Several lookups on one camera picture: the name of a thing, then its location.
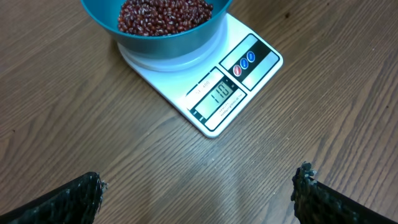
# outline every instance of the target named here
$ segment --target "bowl rim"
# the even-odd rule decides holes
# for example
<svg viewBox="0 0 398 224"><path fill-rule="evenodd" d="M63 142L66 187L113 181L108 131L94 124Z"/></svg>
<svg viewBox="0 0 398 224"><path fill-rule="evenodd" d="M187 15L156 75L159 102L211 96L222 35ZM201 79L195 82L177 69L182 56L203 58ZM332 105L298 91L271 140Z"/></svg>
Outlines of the bowl rim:
<svg viewBox="0 0 398 224"><path fill-rule="evenodd" d="M106 24L104 24L103 22L101 22L99 19L97 19L92 13L91 11L87 8L86 4L85 4L85 0L80 0L81 4L83 5L85 11L89 14L89 16L91 18L94 19L95 22L97 22L99 25L101 25L102 27L106 28L109 31L115 32L119 35L123 35L125 37L130 37L130 38L137 38L137 39L142 39L142 40L161 40L161 39L169 39L169 38L174 38L174 37L179 37L181 35L187 35L191 32L195 32L196 30L200 29L203 27L203 25L205 25L207 22L210 22L212 20L214 20L215 18L217 18L218 16L220 16L223 12L225 12L227 10L227 8L231 5L233 0L228 0L228 2L225 4L225 6L222 8L222 10L220 10L215 16L211 17L211 19L209 21L206 21L204 23L202 23L200 26L197 26L193 29L190 29L188 31L185 32L181 32L179 34L174 34L174 35L166 35L166 36L158 36L158 37L153 37L153 36L141 36L141 35L132 35L132 34L127 34L124 32L119 31L116 28L111 28L110 26L107 26Z"/></svg>

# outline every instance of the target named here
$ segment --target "blue bowl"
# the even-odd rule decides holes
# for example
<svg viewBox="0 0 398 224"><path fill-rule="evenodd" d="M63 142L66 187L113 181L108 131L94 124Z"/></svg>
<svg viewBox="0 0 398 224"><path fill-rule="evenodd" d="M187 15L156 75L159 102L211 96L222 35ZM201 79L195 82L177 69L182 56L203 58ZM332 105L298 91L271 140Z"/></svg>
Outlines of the blue bowl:
<svg viewBox="0 0 398 224"><path fill-rule="evenodd" d="M173 58L190 53L206 43L219 29L232 0L207 0L213 17L204 24L175 35L144 37L120 32L118 17L125 0L81 0L86 12L112 38L134 54L147 58Z"/></svg>

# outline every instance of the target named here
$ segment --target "kitchen scale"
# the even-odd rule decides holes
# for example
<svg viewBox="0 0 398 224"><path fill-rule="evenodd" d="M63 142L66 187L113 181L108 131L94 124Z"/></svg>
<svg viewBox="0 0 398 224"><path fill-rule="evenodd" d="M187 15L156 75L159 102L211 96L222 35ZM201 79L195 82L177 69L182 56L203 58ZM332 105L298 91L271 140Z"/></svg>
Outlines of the kitchen scale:
<svg viewBox="0 0 398 224"><path fill-rule="evenodd" d="M167 60L119 44L125 61L205 136L215 138L281 68L283 58L232 15L199 49Z"/></svg>

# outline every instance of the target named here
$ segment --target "table surface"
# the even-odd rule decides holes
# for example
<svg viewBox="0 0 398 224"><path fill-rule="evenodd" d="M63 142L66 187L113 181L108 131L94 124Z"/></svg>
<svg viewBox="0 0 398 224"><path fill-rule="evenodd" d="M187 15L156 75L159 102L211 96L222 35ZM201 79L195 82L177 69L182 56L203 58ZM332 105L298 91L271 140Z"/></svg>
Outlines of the table surface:
<svg viewBox="0 0 398 224"><path fill-rule="evenodd" d="M398 1L234 1L284 66L217 139L122 60L79 0L0 1L0 213L88 171L96 223L298 223L291 178L398 221Z"/></svg>

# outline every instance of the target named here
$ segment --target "bean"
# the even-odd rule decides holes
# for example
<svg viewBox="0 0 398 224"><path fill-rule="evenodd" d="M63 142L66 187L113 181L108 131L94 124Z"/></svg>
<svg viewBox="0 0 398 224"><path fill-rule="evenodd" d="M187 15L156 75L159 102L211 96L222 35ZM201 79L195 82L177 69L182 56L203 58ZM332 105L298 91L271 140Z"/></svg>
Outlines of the bean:
<svg viewBox="0 0 398 224"><path fill-rule="evenodd" d="M127 0L118 29L132 35L178 34L209 21L213 8L205 0Z"/></svg>

